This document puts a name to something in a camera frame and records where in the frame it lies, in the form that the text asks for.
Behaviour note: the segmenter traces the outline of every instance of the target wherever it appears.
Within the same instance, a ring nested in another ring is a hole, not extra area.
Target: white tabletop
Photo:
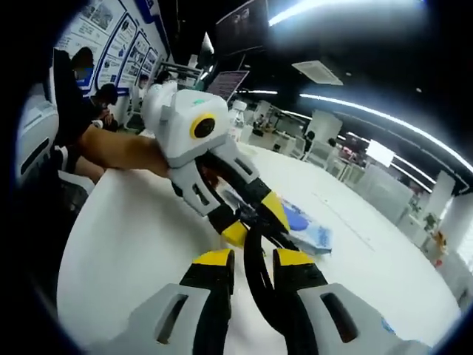
[[[403,339],[434,345],[460,316],[441,276],[386,218],[324,170],[240,144],[275,192],[333,230],[331,255],[316,262],[378,309]],[[210,224],[146,171],[108,170],[74,225],[58,280],[58,315],[81,346],[111,339],[130,313],[198,255],[222,247]],[[272,245],[264,242],[265,250]],[[271,252],[266,253],[270,270]],[[284,339],[259,314],[236,250],[226,354],[286,354]]]

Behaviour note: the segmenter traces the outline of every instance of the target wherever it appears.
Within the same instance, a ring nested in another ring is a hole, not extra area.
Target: ceiling
[[[297,2],[268,0],[268,18]],[[352,0],[346,6],[308,10],[270,27],[261,48],[226,57],[218,53],[215,23],[245,1],[160,1],[160,7],[176,62],[186,64],[190,54],[199,53],[207,32],[217,49],[213,75],[241,67],[250,70],[243,88],[278,92],[248,94],[254,100],[307,116],[314,109],[334,112],[343,120],[342,134],[376,139],[435,178],[446,168],[424,149],[473,186],[471,172],[420,135],[360,109],[299,97],[314,94],[376,109],[428,132],[472,163],[473,124],[467,110],[472,91],[466,87],[473,78],[472,61],[463,33],[467,12],[442,2],[417,1],[413,10],[361,6]],[[315,60],[343,86],[317,84],[292,66]],[[463,187],[458,183],[456,191]]]

